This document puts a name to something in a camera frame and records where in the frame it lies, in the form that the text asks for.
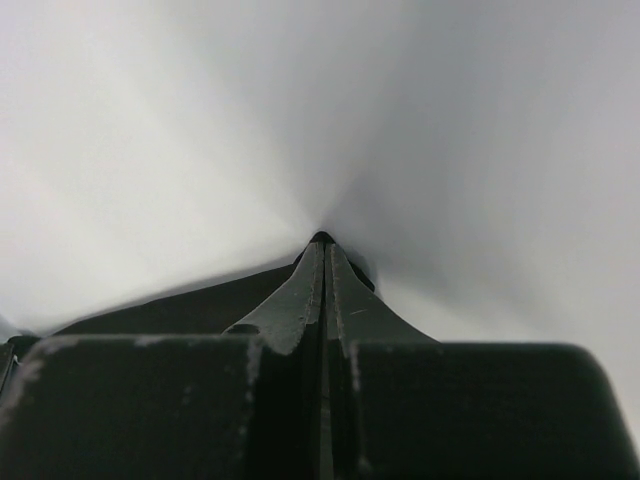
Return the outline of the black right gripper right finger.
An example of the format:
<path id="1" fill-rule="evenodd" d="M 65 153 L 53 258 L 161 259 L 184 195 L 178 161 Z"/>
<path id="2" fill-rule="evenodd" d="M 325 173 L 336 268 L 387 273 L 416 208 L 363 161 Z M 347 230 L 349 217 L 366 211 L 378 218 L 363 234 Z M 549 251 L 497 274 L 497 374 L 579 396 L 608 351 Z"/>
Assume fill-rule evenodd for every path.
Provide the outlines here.
<path id="1" fill-rule="evenodd" d="M 340 479 L 635 479 L 604 370 L 563 343 L 439 342 L 325 257 L 333 466 Z"/>

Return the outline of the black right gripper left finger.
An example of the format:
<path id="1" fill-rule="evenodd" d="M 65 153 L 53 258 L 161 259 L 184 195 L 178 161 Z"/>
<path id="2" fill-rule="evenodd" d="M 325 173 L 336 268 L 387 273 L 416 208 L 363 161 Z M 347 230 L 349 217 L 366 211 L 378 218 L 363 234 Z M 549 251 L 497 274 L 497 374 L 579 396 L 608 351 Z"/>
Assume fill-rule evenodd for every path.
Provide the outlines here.
<path id="1" fill-rule="evenodd" d="M 1 403 L 5 479 L 314 479 L 325 249 L 34 342 Z"/>

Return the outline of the black t shirt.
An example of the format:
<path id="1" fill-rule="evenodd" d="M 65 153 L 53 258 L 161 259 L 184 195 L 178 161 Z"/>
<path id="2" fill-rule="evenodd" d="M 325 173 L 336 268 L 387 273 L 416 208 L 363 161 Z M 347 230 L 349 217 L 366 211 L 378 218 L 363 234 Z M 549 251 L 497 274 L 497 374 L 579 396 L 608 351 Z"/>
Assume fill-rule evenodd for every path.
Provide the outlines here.
<path id="1" fill-rule="evenodd" d="M 126 306 L 76 321 L 53 335 L 221 334 L 258 331 L 297 342 L 321 306 L 324 254 L 333 239 L 315 234 L 290 264 L 244 278 Z"/>

